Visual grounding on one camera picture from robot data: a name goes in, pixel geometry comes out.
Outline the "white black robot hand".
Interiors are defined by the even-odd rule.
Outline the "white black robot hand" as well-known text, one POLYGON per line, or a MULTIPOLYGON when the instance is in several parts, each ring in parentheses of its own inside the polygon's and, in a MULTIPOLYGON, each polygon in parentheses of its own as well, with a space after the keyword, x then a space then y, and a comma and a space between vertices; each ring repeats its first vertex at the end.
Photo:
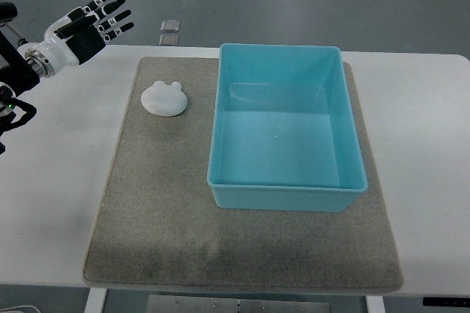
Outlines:
POLYGON ((84 6, 84 10, 77 7, 50 25, 45 31, 44 40, 34 45, 34 59, 43 67, 81 65, 105 47, 104 40, 114 40, 132 29, 134 23, 129 22, 101 37, 98 31, 108 30, 131 14, 131 10, 125 10, 95 27, 95 22, 104 19, 126 2, 116 0, 104 5, 106 1, 92 0, 84 6))

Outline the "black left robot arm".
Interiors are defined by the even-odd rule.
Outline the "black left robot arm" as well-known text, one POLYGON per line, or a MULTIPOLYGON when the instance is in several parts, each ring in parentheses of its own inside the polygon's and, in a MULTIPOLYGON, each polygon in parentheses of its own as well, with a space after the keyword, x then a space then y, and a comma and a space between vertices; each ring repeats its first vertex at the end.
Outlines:
POLYGON ((1 35, 1 133, 27 124, 37 113, 36 107, 19 96, 36 87, 42 78, 56 75, 68 66, 82 65, 106 47, 111 40, 130 30, 129 22, 116 25, 127 18, 130 10, 117 15, 126 0, 92 0, 77 7, 50 25, 42 42, 20 54, 11 42, 1 35))

